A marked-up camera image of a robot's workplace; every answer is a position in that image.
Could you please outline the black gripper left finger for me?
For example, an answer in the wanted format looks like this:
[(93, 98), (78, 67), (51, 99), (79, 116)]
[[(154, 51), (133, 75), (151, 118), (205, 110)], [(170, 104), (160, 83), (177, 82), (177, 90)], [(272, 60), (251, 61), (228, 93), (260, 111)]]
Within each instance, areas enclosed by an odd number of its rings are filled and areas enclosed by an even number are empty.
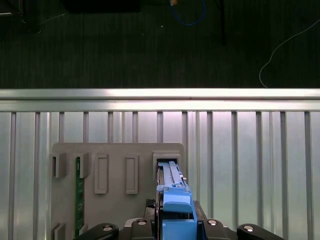
[(155, 230), (156, 200), (147, 199), (143, 218), (127, 220), (123, 228), (113, 223), (100, 223), (84, 233), (76, 240), (156, 240)]

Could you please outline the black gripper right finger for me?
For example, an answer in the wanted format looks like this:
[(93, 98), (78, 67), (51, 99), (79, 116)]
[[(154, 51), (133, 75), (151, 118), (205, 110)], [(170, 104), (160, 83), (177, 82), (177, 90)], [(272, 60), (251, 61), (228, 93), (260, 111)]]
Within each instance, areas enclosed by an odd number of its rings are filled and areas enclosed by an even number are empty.
[(252, 223), (239, 225), (235, 231), (217, 219), (207, 218), (200, 203), (195, 200), (198, 240), (284, 240), (282, 237)]

